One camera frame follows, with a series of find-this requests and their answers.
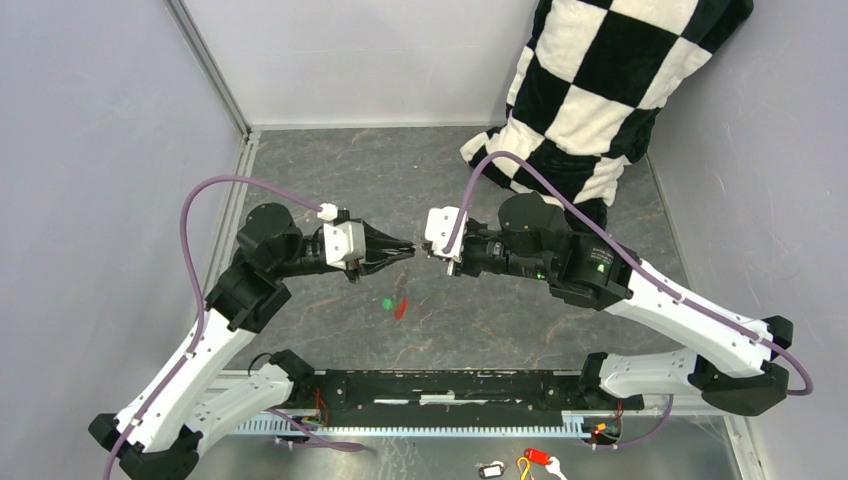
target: red object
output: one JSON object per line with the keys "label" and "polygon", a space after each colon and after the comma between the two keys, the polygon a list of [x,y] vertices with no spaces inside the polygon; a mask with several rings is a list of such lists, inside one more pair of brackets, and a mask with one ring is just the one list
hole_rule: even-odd
{"label": "red object", "polygon": [[400,305],[395,309],[395,320],[400,320],[403,318],[403,314],[406,313],[406,306],[409,302],[406,301],[406,297],[403,297],[403,300],[400,301]]}
{"label": "red object", "polygon": [[527,450],[524,450],[524,456],[527,457],[527,459],[531,462],[539,465],[549,465],[551,463],[550,455],[533,448],[528,448]]}

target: checkered fabric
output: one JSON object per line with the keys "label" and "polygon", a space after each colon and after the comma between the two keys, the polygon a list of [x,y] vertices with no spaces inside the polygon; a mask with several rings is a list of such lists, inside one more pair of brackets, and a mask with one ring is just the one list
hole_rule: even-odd
{"label": "checkered fabric", "polygon": [[[606,223],[625,165],[645,155],[654,119],[753,9],[753,0],[540,0],[507,94],[507,122],[469,140],[476,166],[507,150]],[[506,158],[484,171],[504,188],[544,188]],[[559,205],[553,197],[545,201]]]}

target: yellow wire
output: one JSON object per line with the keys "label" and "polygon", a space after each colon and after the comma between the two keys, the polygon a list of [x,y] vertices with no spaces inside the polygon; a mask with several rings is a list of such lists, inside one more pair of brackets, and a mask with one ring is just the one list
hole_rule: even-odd
{"label": "yellow wire", "polygon": [[[523,471],[523,472],[521,472],[521,480],[526,480],[526,479],[527,479],[527,474],[528,474],[528,473],[530,473],[530,459],[529,459],[529,458],[527,458],[527,457],[521,457],[521,458],[519,458],[518,460],[516,460],[516,461],[515,461],[515,464],[518,466],[518,468],[519,468],[519,469],[521,469],[521,468],[522,468],[522,467],[521,467],[521,461],[522,461],[522,460],[524,460],[525,462],[527,462],[527,464],[524,466],[524,471]],[[530,480],[536,480],[535,478],[533,478],[533,474],[532,474],[532,473],[530,473]]]}

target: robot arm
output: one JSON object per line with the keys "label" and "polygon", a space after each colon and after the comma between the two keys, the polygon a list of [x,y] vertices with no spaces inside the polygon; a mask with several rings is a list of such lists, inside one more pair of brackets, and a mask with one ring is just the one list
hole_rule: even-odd
{"label": "robot arm", "polygon": [[[121,468],[130,478],[187,477],[200,456],[222,436],[289,398],[299,372],[283,370],[283,358],[272,355],[251,377],[199,403],[218,373],[291,298],[284,279],[343,272],[357,282],[363,275],[414,255],[412,243],[351,219],[346,210],[323,207],[319,216],[326,223],[309,236],[301,233],[283,205],[269,203],[253,209],[237,234],[239,248],[230,267],[206,297],[206,328],[195,353],[186,352],[200,334],[197,324],[139,396],[117,414],[100,414],[91,423],[89,432],[107,450],[128,425],[134,425],[119,452]],[[183,362],[182,368],[143,420],[133,420],[178,362]]]}
{"label": "robot arm", "polygon": [[[686,348],[664,354],[622,357],[591,354],[581,384],[598,395],[699,394],[707,403],[740,415],[758,415],[786,397],[789,374],[774,354],[739,332],[675,301],[633,270],[601,238],[573,232],[562,210],[536,193],[501,205],[499,230],[463,219],[462,242],[445,252],[458,209],[430,210],[425,231],[428,254],[448,262],[449,275],[482,272],[545,281],[564,302],[635,320]],[[764,339],[788,348],[792,323],[764,320],[721,308],[677,285],[640,260],[641,266],[685,298],[722,314]]]}

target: cable tie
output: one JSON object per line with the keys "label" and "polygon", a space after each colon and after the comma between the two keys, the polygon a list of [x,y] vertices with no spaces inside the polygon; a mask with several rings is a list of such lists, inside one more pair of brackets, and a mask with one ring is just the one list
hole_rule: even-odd
{"label": "cable tie", "polygon": [[680,298],[673,298],[672,297],[671,303],[673,303],[675,305],[681,305],[683,302],[686,301],[686,294],[683,293],[683,292],[677,292],[677,294],[680,295]]}

